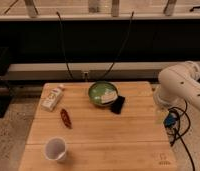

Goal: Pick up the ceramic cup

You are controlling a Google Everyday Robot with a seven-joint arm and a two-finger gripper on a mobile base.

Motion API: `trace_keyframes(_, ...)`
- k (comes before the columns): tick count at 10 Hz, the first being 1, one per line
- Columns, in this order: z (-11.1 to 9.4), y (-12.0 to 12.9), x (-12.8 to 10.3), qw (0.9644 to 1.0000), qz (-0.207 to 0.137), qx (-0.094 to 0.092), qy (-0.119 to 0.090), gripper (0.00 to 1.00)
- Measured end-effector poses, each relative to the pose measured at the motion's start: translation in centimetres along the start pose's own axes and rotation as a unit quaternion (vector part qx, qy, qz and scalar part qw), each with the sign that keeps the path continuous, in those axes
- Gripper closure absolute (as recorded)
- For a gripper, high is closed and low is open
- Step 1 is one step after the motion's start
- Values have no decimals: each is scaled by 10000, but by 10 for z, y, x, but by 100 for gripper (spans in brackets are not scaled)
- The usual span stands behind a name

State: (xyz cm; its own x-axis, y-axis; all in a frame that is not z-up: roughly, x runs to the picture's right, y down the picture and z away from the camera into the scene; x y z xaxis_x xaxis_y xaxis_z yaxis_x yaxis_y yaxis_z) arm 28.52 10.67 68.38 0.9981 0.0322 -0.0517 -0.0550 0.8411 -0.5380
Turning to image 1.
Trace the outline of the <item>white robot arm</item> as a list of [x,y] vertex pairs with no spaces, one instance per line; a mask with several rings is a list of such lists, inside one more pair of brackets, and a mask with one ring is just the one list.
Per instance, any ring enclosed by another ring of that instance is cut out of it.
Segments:
[[154,91],[154,101],[162,108],[175,106],[182,98],[200,111],[200,66],[186,61],[169,66],[158,74],[159,85]]

